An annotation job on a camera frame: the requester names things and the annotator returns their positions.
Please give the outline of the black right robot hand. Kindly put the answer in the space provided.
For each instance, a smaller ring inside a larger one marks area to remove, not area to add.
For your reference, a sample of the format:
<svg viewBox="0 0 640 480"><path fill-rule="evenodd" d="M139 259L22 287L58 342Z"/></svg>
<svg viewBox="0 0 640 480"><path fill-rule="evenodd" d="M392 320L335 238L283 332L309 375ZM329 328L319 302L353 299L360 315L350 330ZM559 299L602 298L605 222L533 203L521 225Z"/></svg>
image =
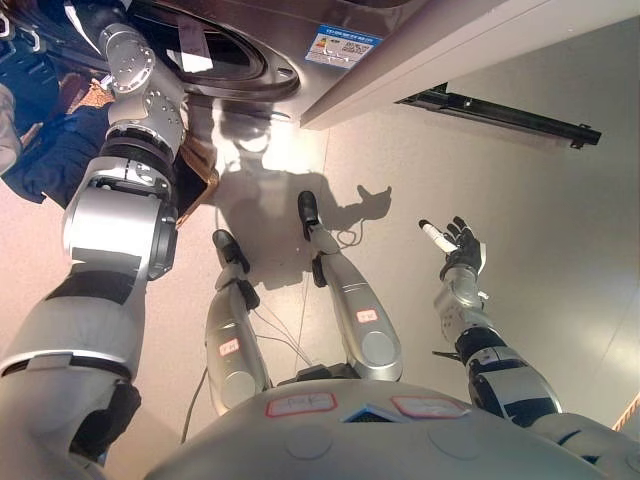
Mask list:
<svg viewBox="0 0 640 480"><path fill-rule="evenodd" d="M452 268L470 269L479 275L486 262L486 245L474 235L464 219L454 216L445 230L440 230L426 219L420 219L419 228L445 254L445 263L439 273L444 279Z"/></svg>

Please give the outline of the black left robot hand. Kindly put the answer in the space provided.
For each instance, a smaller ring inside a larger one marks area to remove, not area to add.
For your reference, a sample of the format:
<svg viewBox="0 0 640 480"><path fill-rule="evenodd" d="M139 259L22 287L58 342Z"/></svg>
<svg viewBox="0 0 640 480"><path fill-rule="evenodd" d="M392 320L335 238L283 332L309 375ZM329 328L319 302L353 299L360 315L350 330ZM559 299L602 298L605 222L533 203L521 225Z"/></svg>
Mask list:
<svg viewBox="0 0 640 480"><path fill-rule="evenodd" d="M38 32L38 29L16 19L5 6L1 7L1 39L4 41L20 40L32 53L44 54L48 51L48 42Z"/></svg>

